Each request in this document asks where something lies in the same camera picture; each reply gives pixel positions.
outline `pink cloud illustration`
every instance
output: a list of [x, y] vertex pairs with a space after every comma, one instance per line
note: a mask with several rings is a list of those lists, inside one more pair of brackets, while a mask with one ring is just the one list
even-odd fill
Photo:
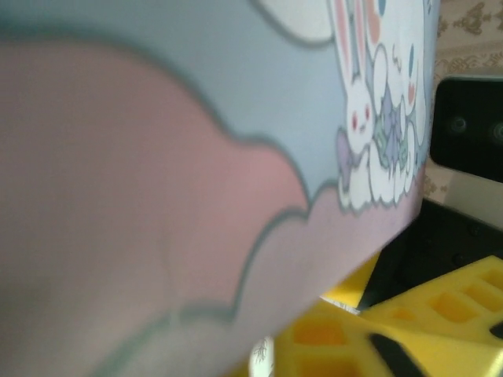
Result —
[[17, 356], [32, 361], [24, 375], [75, 375], [159, 313], [232, 307], [264, 227], [307, 209], [283, 154], [233, 140], [142, 59], [54, 42], [4, 44], [1, 55], [0, 286], [43, 281], [51, 297], [0, 328], [28, 344], [0, 360], [5, 375]]
[[398, 208], [343, 214], [331, 186], [308, 207], [285, 155], [131, 54], [0, 56], [2, 375], [217, 375], [417, 214], [414, 183]]
[[371, 207], [358, 218], [341, 214], [335, 188], [322, 190], [309, 214], [286, 218], [264, 236], [233, 322], [209, 316], [184, 322], [169, 313], [129, 339], [94, 377], [223, 375], [253, 347], [249, 339], [277, 334], [410, 223], [420, 209], [420, 187], [414, 181], [399, 207]]

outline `red eye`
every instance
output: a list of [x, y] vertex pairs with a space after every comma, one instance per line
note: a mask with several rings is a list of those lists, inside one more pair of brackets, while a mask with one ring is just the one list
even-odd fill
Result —
[[358, 117], [356, 116], [356, 112], [353, 113], [353, 130], [356, 130], [358, 126]]

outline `pink ear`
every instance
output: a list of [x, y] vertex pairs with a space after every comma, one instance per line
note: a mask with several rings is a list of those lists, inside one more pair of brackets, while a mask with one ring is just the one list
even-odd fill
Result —
[[351, 41], [347, 7], [345, 0], [334, 1], [334, 27], [336, 32], [336, 44], [339, 51], [339, 60], [342, 65], [343, 75], [346, 80], [351, 79], [353, 64], [351, 59]]
[[370, 42], [376, 45], [380, 37], [380, 17], [376, 12], [375, 0], [366, 0], [366, 15], [369, 25]]
[[358, 64], [363, 75], [366, 66], [365, 54], [365, 19], [363, 16], [363, 2], [357, 0], [354, 4], [354, 23], [356, 26], [356, 44], [358, 48]]

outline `bunny ear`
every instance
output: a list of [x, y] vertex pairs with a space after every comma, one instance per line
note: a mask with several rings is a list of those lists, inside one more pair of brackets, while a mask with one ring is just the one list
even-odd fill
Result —
[[386, 2], [381, 2], [381, 7], [376, 4], [376, 0], [365, 0], [365, 14], [367, 21], [367, 33], [369, 44], [373, 49], [377, 47], [380, 38], [380, 12], [384, 11]]
[[353, 58], [351, 50], [351, 29], [347, 14], [346, 0], [329, 0], [332, 3], [333, 25], [336, 34], [337, 53], [340, 69], [343, 72], [346, 87], [353, 79]]
[[326, 0], [251, 0], [272, 22], [305, 43], [333, 37]]
[[354, 3], [354, 25], [356, 29], [356, 47], [358, 51], [358, 66], [360, 67], [360, 76], [365, 77], [367, 54], [365, 44], [365, 16], [362, 0], [356, 0], [356, 2]]

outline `patterned wallpaper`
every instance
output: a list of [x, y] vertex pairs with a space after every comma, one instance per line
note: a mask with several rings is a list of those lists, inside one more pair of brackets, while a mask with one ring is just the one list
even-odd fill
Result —
[[[437, 37], [435, 87], [449, 74], [503, 68], [503, 0], [442, 0]], [[429, 161], [425, 196], [442, 203], [455, 174]]]

